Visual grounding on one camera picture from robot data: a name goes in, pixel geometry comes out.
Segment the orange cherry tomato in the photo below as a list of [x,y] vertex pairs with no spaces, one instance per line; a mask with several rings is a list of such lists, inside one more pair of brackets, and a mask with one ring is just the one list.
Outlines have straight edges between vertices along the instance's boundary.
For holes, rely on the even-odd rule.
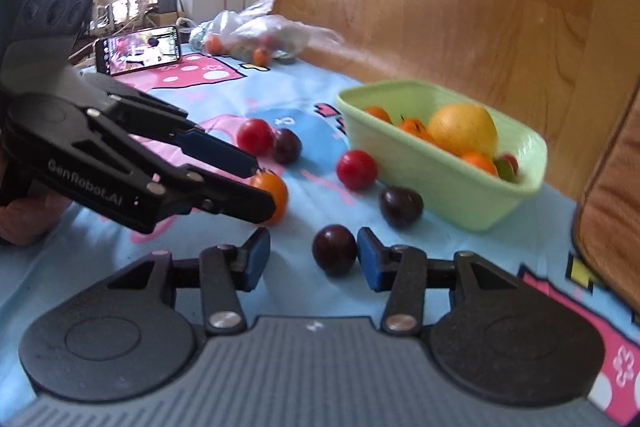
[[485,156],[484,154],[479,154],[477,152],[470,152],[460,156],[460,159],[469,165],[473,165],[474,167],[491,174],[492,176],[498,175],[498,169],[495,167],[494,162],[489,158],[489,156]]
[[252,56],[252,63],[255,66],[266,68],[270,62],[271,62],[271,54],[268,50],[264,48],[258,48],[254,51],[254,54]]
[[377,105],[370,105],[369,107],[365,107],[364,110],[371,116],[380,118],[380,120],[385,121],[386,123],[391,123],[391,117],[389,116],[389,113],[381,107],[378,107]]
[[289,203],[289,189],[287,188],[287,184],[277,174],[274,174],[274,172],[259,171],[251,178],[250,185],[270,193],[273,202],[276,204],[276,211],[273,213],[273,216],[271,216],[271,219],[261,224],[265,226],[275,225],[282,219],[287,211],[287,203]]
[[222,55],[223,47],[220,37],[216,34],[211,34],[204,41],[204,49],[209,55]]
[[433,145],[436,145],[436,140],[433,139],[433,136],[431,136],[431,133],[426,129],[420,133],[420,138],[423,139],[425,142],[429,142]]
[[424,124],[417,118],[402,118],[402,121],[398,124],[398,129],[413,134],[417,138],[421,138],[422,134],[427,131]]

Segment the wooden wall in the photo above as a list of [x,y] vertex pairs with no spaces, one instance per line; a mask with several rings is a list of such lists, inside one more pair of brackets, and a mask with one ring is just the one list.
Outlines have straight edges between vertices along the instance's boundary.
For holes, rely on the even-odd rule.
[[328,26],[340,52],[305,58],[362,81],[423,78],[529,124],[547,181],[578,198],[640,74],[640,0],[278,0]]

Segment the tablecloth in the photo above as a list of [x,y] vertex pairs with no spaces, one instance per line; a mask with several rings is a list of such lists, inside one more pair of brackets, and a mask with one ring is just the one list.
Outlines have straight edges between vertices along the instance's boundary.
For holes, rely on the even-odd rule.
[[[332,280],[314,263],[311,241],[324,225],[340,223],[354,234],[370,227],[383,243],[415,245],[432,258],[452,259],[458,250],[472,250],[591,320],[606,341],[606,359],[590,399],[620,425],[638,413],[640,329],[631,310],[575,253],[572,200],[545,185],[486,233],[464,232],[427,212],[409,230],[396,232],[380,216],[379,185],[356,194],[345,190],[335,175],[348,138],[334,100],[357,81],[302,61],[257,68],[188,49],[180,64],[120,79],[187,109],[191,120],[225,140],[233,141],[239,125],[251,117],[289,127],[301,137],[303,156],[294,165],[283,168],[260,158],[261,165],[286,181],[290,203],[286,217],[271,227],[271,258],[258,287],[240,295],[249,321],[270,314],[368,315],[379,321],[386,294],[371,292],[357,265],[347,277]],[[172,146],[146,145],[175,164],[199,164]],[[18,343],[39,315],[149,251],[168,250],[177,259],[196,257],[218,243],[240,245],[254,230],[254,225],[226,216],[194,212],[141,235],[74,204],[40,243],[1,248],[0,423],[34,398],[20,366]],[[178,292],[177,310],[194,323],[201,321],[198,298],[196,291]],[[425,322],[437,321],[448,310],[446,291],[427,290]]]

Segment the gray ridged surface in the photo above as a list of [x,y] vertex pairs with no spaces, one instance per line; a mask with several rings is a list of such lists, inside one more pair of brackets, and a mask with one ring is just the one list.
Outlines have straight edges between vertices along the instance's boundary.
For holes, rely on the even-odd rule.
[[459,391],[369,319],[259,319],[169,386],[117,405],[42,397],[8,427],[615,427],[585,399],[508,409]]

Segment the smartphone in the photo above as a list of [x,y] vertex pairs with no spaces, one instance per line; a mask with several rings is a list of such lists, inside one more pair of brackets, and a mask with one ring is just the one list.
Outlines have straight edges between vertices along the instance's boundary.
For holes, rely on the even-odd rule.
[[148,70],[180,62],[180,38],[176,26],[147,28],[96,41],[95,68],[111,76]]

